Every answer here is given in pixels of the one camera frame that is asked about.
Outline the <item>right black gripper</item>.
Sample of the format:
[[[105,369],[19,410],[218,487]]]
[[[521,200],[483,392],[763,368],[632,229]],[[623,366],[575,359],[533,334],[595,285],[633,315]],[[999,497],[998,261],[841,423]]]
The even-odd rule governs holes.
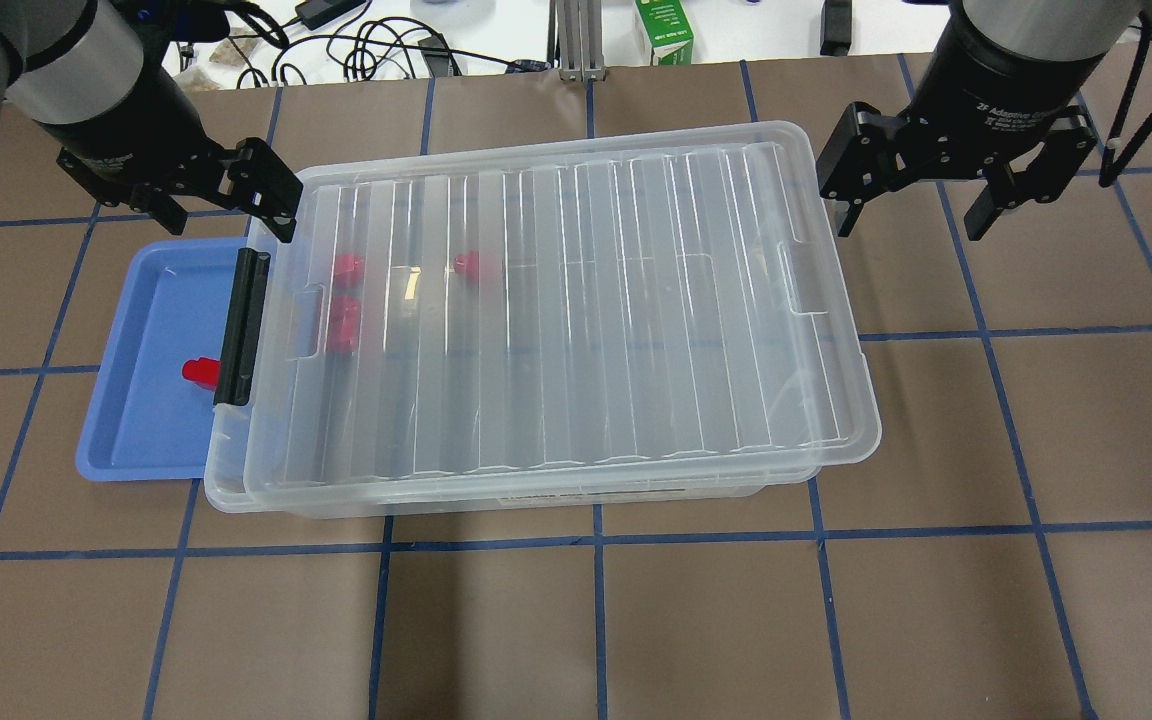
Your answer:
[[[957,97],[910,103],[887,118],[867,103],[847,105],[817,159],[819,196],[833,204],[838,237],[850,236],[869,200],[920,182],[969,181],[983,170],[986,187],[965,214],[970,241],[1025,202],[1060,199],[1094,147],[1087,109],[1066,106],[1015,109]],[[1005,164],[1038,143],[1024,169]]]

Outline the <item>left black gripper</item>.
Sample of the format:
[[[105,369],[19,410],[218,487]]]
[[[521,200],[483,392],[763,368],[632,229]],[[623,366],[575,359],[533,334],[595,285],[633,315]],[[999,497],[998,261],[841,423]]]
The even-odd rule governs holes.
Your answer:
[[[173,236],[183,236],[188,222],[174,197],[191,196],[241,210],[280,243],[291,243],[305,185],[260,138],[244,138],[232,151],[200,132],[103,135],[59,128],[58,141],[59,167],[92,199],[124,204]]]

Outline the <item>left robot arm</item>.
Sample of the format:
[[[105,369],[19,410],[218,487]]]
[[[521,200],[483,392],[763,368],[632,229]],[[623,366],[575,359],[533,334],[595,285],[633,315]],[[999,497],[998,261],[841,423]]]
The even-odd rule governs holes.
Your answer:
[[[0,113],[9,103],[60,143],[58,165],[93,200],[173,234],[183,197],[293,238],[303,185],[260,138],[209,137],[162,68],[174,41],[223,41],[229,18],[283,38],[250,1],[0,1]]]

